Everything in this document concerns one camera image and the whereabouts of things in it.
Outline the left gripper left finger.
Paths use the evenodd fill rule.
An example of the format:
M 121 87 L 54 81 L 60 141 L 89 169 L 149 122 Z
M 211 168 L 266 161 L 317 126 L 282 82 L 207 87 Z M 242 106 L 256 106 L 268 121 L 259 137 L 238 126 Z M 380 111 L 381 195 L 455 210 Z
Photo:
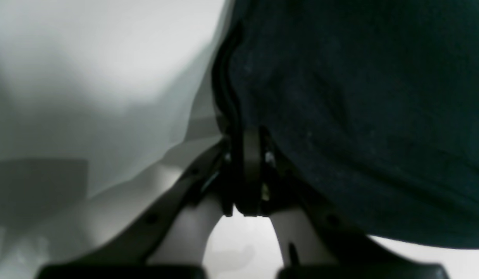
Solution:
M 39 279 L 205 279 L 208 238 L 236 207 L 247 214 L 247 132 L 233 129 L 119 235 Z

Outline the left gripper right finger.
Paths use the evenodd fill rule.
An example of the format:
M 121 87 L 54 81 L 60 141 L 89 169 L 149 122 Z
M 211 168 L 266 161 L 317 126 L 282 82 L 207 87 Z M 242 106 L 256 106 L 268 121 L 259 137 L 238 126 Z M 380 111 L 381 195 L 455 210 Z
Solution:
M 447 279 L 437 263 L 399 256 L 371 240 L 310 186 L 266 130 L 243 133 L 243 213 L 268 217 L 284 268 L 279 279 Z

